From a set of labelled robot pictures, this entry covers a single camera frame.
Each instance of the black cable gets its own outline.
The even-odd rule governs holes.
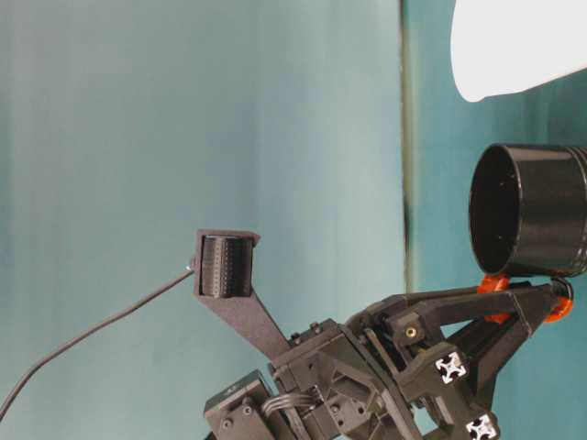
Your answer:
[[[172,281],[168,282],[167,284],[159,287],[159,289],[150,293],[149,295],[142,298],[138,302],[135,302],[134,304],[132,304],[130,307],[123,310],[122,312],[113,314],[112,316],[106,318],[101,323],[98,323],[98,324],[88,328],[81,335],[78,335],[74,339],[72,339],[71,341],[66,342],[65,344],[63,344],[62,346],[57,348],[56,350],[49,353],[46,357],[44,357],[43,359],[41,359],[37,363],[35,363],[31,368],[28,369],[28,371],[23,375],[23,377],[20,378],[20,380],[18,381],[15,388],[12,389],[12,391],[10,391],[10,394],[8,394],[8,396],[5,398],[4,402],[2,403],[2,406],[0,407],[0,423],[4,419],[6,413],[8,412],[8,409],[10,408],[12,403],[15,401],[18,394],[22,391],[23,388],[25,388],[25,385],[27,385],[27,382],[30,380],[30,378],[32,378],[33,375],[41,369],[41,367],[43,367],[46,364],[48,364],[49,362],[51,362],[54,358],[59,356],[64,351],[67,351],[71,347],[82,342],[89,335],[97,332],[98,330],[100,330],[108,325],[115,323],[116,321],[124,318],[125,316],[132,314],[137,309],[141,308],[143,305],[150,303],[152,300],[154,300],[155,298],[157,298],[161,294],[165,293],[166,291],[168,291],[172,287],[176,286],[177,284],[179,284],[183,280],[189,278],[193,274],[194,274],[194,270],[188,269],[186,272],[184,272],[182,275],[177,277],[175,280],[172,280]]]

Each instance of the black cylinder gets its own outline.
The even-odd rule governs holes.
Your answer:
[[[475,170],[471,243],[489,274],[587,270],[587,148],[495,144]]]

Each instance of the wire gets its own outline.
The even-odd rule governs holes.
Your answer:
[[[282,394],[280,396],[272,397],[267,399],[265,403],[261,405],[261,412],[265,417],[269,417],[272,413],[284,410],[288,408],[294,408],[299,406],[313,407],[316,405],[316,399],[309,394],[302,394],[292,392],[289,394]]]
[[[20,378],[20,380],[18,381],[15,388],[13,388],[12,391],[10,391],[10,394],[8,394],[8,396],[6,396],[4,402],[2,403],[2,406],[0,407],[0,423],[4,419],[6,413],[8,412],[8,409],[10,408],[12,403],[15,401],[18,394],[22,391],[23,388],[25,388],[25,385],[27,385],[27,382],[30,380],[30,378],[32,378],[33,375],[37,371],[39,371],[42,367],[44,367],[45,365],[50,363],[54,358],[59,356],[64,351],[67,351],[70,348],[72,348],[73,346],[75,346],[76,344],[82,342],[86,337],[92,335],[93,333],[97,332],[98,330],[103,329],[104,327],[107,327],[107,326],[115,323],[116,321],[118,321],[126,316],[129,316],[130,314],[135,312],[137,309],[141,308],[143,305],[150,303],[155,298],[162,295],[163,293],[165,293],[166,291],[168,291],[172,287],[176,286],[177,284],[179,284],[183,280],[189,278],[193,274],[194,274],[194,270],[192,268],[190,268],[190,267],[186,268],[186,271],[182,275],[177,277],[175,280],[172,280],[172,281],[168,282],[167,284],[159,287],[159,289],[157,289],[156,291],[153,291],[152,293],[145,296],[141,300],[135,302],[134,304],[132,304],[130,307],[123,310],[122,312],[113,314],[112,316],[106,318],[101,323],[93,325],[92,327],[88,328],[82,334],[76,336],[71,341],[66,342],[62,346],[58,347],[57,349],[55,349],[54,351],[49,353],[46,357],[44,357],[43,359],[41,359],[37,363],[35,363],[32,367],[30,367],[27,370],[27,372],[23,375],[23,377]]]

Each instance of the robotic arm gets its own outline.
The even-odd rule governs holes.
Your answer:
[[[279,390],[254,371],[218,393],[205,406],[208,438],[497,440],[498,373],[543,322],[570,312],[564,277],[587,269],[586,158],[582,148],[489,147],[471,187],[480,286],[394,295],[289,340],[251,287],[259,236],[200,231],[195,297],[267,356]],[[510,283],[530,275],[552,278]],[[420,432],[415,407],[434,431]]]
[[[485,294],[470,287],[394,295],[345,324],[314,323],[285,340],[250,288],[258,236],[199,237],[196,297],[267,355],[280,392],[271,396],[258,371],[222,390],[205,406],[211,439],[497,439],[491,408],[498,372],[572,299],[564,279]],[[500,314],[507,314],[501,324]],[[468,321],[444,337],[443,325]],[[427,409],[435,431],[420,433],[413,406]]]

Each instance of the black roller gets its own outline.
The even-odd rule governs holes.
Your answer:
[[[587,148],[492,145],[471,185],[483,271],[571,277],[587,270]]]
[[[253,238],[205,236],[202,294],[215,298],[250,296]]]

